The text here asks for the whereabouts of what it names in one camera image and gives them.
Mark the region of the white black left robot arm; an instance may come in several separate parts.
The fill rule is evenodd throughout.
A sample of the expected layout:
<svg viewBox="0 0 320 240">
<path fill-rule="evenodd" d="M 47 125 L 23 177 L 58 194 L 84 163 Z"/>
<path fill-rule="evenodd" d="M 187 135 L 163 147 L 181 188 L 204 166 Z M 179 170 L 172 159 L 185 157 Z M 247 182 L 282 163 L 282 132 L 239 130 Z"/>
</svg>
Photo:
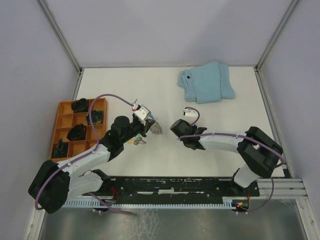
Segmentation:
<svg viewBox="0 0 320 240">
<path fill-rule="evenodd" d="M 151 117 L 140 121 L 135 115 L 132 120 L 118 116 L 110 130 L 92 148 L 59 163 L 43 162 L 28 189 L 35 200 L 35 209 L 52 214 L 68 199 L 91 192 L 106 195 L 111 183 L 106 180 L 106 174 L 94 168 L 115 159 L 130 139 L 137 135 L 145 137 L 155 122 Z"/>
</svg>

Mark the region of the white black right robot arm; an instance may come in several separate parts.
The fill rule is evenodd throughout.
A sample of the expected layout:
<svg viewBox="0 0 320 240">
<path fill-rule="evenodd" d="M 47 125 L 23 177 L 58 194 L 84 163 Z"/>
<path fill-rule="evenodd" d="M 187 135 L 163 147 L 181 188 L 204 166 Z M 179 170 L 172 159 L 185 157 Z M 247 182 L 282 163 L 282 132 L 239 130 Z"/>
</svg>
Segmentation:
<svg viewBox="0 0 320 240">
<path fill-rule="evenodd" d="M 186 148 L 239 154 L 245 164 L 235 172 L 229 183 L 231 193 L 236 196 L 246 192 L 256 180 L 270 178 L 274 170 L 285 163 L 283 148 L 255 126 L 241 132 L 218 132 L 179 119 L 170 130 Z"/>
</svg>

